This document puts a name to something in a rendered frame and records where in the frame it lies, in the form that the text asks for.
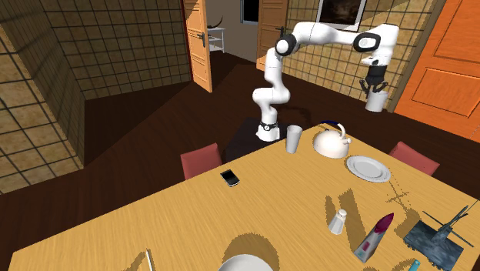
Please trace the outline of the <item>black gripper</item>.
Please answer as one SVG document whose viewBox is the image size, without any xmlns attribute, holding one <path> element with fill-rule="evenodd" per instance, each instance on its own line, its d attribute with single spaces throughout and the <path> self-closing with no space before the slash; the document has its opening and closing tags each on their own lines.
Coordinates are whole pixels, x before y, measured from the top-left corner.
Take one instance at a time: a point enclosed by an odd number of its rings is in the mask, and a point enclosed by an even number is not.
<svg viewBox="0 0 480 271">
<path fill-rule="evenodd" d="M 367 76 L 364 79 L 359 81 L 362 91 L 365 93 L 366 97 L 368 97 L 370 92 L 370 86 L 373 86 L 372 91 L 374 93 L 380 92 L 383 90 L 388 83 L 384 82 L 385 72 L 387 66 L 386 65 L 370 65 L 368 68 Z"/>
</svg>

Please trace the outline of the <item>large orange panel door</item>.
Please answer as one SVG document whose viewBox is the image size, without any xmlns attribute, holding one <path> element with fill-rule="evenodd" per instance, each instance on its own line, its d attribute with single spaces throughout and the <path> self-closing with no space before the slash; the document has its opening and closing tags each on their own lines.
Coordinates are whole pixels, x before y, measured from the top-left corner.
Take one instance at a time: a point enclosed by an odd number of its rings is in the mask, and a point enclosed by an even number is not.
<svg viewBox="0 0 480 271">
<path fill-rule="evenodd" d="M 446 0 L 395 113 L 480 142 L 480 0 Z"/>
</svg>

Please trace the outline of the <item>white framed window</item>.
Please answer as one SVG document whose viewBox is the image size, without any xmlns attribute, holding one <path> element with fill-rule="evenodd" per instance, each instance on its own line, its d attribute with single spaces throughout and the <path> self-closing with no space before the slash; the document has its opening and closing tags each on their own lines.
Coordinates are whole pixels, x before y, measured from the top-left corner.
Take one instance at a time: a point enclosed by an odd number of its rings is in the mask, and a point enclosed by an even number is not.
<svg viewBox="0 0 480 271">
<path fill-rule="evenodd" d="M 357 32 L 367 0 L 319 0 L 316 22 Z"/>
</svg>

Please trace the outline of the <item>white plate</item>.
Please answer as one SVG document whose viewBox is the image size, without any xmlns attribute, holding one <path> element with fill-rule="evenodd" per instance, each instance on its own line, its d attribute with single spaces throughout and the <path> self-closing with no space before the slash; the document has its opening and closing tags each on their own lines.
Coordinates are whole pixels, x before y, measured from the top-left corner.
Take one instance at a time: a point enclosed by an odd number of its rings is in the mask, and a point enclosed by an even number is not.
<svg viewBox="0 0 480 271">
<path fill-rule="evenodd" d="M 368 182 L 383 183 L 391 178 L 385 165 L 367 156 L 351 156 L 346 160 L 346 165 L 352 174 Z"/>
</svg>

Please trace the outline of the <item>red chair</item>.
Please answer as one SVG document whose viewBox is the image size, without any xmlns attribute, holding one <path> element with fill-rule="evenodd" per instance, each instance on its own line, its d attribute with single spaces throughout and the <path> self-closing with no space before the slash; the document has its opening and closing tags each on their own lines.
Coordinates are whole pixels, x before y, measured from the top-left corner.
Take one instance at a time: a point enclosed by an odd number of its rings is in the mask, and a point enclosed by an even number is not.
<svg viewBox="0 0 480 271">
<path fill-rule="evenodd" d="M 222 164 L 217 143 L 180 155 L 185 179 L 214 169 Z"/>
<path fill-rule="evenodd" d="M 415 151 L 402 141 L 395 145 L 389 155 L 430 176 L 432 176 L 440 166 L 438 162 Z"/>
</svg>

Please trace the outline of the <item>tall white cup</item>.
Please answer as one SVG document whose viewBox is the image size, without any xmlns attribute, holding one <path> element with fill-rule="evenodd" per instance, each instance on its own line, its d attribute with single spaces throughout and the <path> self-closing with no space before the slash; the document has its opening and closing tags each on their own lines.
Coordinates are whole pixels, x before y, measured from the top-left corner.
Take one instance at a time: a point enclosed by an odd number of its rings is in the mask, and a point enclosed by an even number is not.
<svg viewBox="0 0 480 271">
<path fill-rule="evenodd" d="M 296 152 L 302 131 L 302 127 L 298 125 L 289 125 L 287 127 L 287 135 L 285 140 L 286 152 L 291 154 Z"/>
</svg>

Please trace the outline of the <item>white salt shaker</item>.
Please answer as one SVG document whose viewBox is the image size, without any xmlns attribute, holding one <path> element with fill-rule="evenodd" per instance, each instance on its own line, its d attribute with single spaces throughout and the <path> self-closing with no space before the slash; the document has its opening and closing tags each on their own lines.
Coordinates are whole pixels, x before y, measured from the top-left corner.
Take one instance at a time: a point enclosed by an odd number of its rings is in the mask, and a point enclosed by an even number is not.
<svg viewBox="0 0 480 271">
<path fill-rule="evenodd" d="M 334 218 L 328 225 L 328 229 L 331 233 L 335 235 L 340 235 L 343 230 L 343 226 L 345 224 L 347 212 L 344 209 L 340 209 L 335 214 Z"/>
</svg>

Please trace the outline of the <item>dark robot stand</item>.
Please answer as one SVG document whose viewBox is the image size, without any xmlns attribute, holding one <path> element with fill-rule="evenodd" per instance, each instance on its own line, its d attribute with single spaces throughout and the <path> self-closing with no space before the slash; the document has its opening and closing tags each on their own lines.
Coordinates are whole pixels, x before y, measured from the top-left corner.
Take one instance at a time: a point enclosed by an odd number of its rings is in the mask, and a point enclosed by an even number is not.
<svg viewBox="0 0 480 271">
<path fill-rule="evenodd" d="M 248 155 L 251 152 L 262 149 L 275 142 L 285 139 L 287 125 L 280 123 L 280 139 L 272 142 L 264 142 L 258 138 L 256 132 L 258 131 L 260 120 L 254 118 L 246 118 L 239 126 L 238 130 L 229 141 L 228 145 L 222 153 L 225 162 L 231 162 L 237 158 Z"/>
</svg>

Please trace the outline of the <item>wooden table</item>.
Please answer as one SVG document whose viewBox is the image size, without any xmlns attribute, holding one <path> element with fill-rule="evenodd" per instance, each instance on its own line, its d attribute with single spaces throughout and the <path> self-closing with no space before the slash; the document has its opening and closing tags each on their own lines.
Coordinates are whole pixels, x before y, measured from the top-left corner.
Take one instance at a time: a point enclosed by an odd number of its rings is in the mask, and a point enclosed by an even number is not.
<svg viewBox="0 0 480 271">
<path fill-rule="evenodd" d="M 304 131 L 293 154 L 277 142 L 229 162 L 237 186 L 213 169 L 20 249 L 8 271 L 118 271 L 146 249 L 158 271 L 217 271 L 239 253 L 261 256 L 279 271 L 361 271 L 353 250 L 392 212 L 368 267 L 392 271 L 417 259 L 419 271 L 437 271 L 404 235 L 419 220 L 439 225 L 424 212 L 443 223 L 464 206 L 469 214 L 455 232 L 473 247 L 453 236 L 464 248 L 453 271 L 472 270 L 480 256 L 480 202 L 356 139 L 351 155 L 376 159 L 392 174 L 388 182 L 366 182 L 343 160 L 313 149 L 321 131 Z M 347 216 L 335 235 L 328 225 L 340 209 Z"/>
</svg>

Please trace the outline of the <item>white shelf unit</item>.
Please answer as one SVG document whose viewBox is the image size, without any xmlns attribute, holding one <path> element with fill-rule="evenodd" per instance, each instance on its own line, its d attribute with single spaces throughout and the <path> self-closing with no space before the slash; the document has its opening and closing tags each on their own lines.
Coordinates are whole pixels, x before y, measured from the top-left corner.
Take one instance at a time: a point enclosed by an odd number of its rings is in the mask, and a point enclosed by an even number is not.
<svg viewBox="0 0 480 271">
<path fill-rule="evenodd" d="M 210 52 L 225 52 L 225 29 L 220 27 L 209 28 L 208 43 Z"/>
</svg>

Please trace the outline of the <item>black phone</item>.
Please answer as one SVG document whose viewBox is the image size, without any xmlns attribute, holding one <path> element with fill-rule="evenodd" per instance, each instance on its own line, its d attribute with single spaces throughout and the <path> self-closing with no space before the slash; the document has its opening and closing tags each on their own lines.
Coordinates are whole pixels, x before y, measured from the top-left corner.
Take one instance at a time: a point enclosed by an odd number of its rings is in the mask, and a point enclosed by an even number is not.
<svg viewBox="0 0 480 271">
<path fill-rule="evenodd" d="M 221 177 L 225 180 L 229 187 L 239 184 L 239 178 L 230 169 L 221 173 Z"/>
</svg>

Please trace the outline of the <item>white bowl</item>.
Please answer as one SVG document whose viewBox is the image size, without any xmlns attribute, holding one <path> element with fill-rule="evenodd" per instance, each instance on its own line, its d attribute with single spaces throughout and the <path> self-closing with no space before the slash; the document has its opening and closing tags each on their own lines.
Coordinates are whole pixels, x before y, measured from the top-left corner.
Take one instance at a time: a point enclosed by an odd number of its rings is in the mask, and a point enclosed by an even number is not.
<svg viewBox="0 0 480 271">
<path fill-rule="evenodd" d="M 257 256 L 240 254 L 226 260 L 218 271 L 273 271 L 273 268 Z"/>
</svg>

